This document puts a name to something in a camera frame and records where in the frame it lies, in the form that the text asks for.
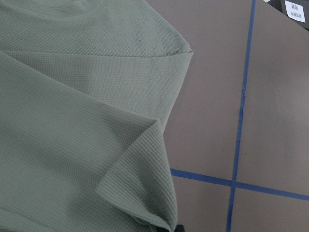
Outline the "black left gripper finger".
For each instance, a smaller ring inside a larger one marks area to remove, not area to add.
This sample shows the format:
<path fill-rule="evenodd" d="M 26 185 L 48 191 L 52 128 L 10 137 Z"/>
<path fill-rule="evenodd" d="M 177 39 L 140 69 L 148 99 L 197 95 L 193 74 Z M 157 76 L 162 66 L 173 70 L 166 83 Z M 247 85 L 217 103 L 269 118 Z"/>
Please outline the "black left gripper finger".
<path fill-rule="evenodd" d="M 175 232 L 184 232 L 184 226 L 182 224 L 178 224 L 175 228 Z"/>

